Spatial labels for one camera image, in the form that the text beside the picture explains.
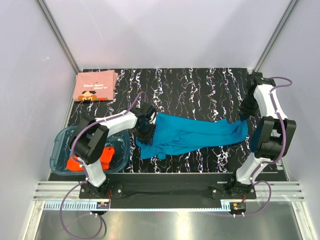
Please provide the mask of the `blue t-shirt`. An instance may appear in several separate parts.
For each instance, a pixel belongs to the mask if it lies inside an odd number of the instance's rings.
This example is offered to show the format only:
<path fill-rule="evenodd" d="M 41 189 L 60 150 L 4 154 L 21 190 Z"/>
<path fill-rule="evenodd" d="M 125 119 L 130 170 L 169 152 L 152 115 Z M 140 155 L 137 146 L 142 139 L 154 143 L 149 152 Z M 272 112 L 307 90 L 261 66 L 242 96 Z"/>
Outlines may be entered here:
<path fill-rule="evenodd" d="M 246 121 L 233 123 L 226 119 L 217 122 L 194 120 L 159 113 L 152 144 L 136 140 L 140 158 L 157 156 L 164 160 L 167 155 L 181 155 L 206 147 L 234 145 L 243 142 L 248 135 Z"/>

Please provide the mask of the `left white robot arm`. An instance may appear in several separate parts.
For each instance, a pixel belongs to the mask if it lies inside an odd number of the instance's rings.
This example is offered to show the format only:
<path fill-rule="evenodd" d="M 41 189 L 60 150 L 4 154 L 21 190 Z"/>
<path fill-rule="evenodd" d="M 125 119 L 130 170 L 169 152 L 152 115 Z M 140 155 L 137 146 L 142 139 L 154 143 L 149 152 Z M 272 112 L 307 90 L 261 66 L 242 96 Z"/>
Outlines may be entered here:
<path fill-rule="evenodd" d="M 85 174 L 81 185 L 85 192 L 102 198 L 110 191 L 100 158 L 108 137 L 125 130 L 133 130 L 143 144 L 151 145 L 156 130 L 156 109 L 149 103 L 129 108 L 101 119 L 85 117 L 69 140 L 70 157 L 79 163 Z"/>

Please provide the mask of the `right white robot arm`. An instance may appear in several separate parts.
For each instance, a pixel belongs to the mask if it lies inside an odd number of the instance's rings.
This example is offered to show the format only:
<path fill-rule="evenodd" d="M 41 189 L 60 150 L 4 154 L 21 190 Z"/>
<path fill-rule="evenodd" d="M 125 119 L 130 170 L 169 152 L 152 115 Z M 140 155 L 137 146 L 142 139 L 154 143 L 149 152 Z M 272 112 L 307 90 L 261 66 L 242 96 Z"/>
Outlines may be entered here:
<path fill-rule="evenodd" d="M 239 107 L 240 119 L 247 120 L 256 112 L 260 112 L 261 119 L 251 136 L 250 155 L 235 172 L 235 186 L 241 194 L 252 193 L 262 170 L 287 154 L 297 128 L 296 122 L 282 110 L 276 92 L 293 82 L 287 78 L 286 84 L 277 85 L 277 79 L 264 77 L 261 72 L 252 72 L 247 77 L 247 94 Z"/>

